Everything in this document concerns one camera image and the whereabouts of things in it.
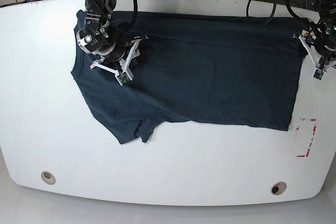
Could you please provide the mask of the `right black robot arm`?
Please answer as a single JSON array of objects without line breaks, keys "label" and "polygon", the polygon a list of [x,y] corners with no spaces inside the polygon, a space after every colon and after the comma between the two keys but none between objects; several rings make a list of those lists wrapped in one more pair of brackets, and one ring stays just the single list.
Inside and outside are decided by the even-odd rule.
[{"label": "right black robot arm", "polygon": [[133,1],[133,13],[129,22],[113,24],[112,13],[117,0],[85,0],[87,14],[83,29],[76,33],[79,48],[87,54],[99,56],[90,69],[103,69],[114,74],[119,85],[133,80],[129,66],[140,55],[138,46],[147,38],[130,32],[138,16],[138,2]]}]

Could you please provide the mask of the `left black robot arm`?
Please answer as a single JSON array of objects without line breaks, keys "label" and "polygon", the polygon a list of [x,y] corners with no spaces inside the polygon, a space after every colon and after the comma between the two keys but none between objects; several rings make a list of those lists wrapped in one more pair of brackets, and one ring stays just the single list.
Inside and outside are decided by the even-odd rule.
[{"label": "left black robot arm", "polygon": [[309,25],[298,39],[303,54],[314,66],[312,77],[322,80],[327,70],[335,66],[335,0],[311,0],[317,9],[319,21]]}]

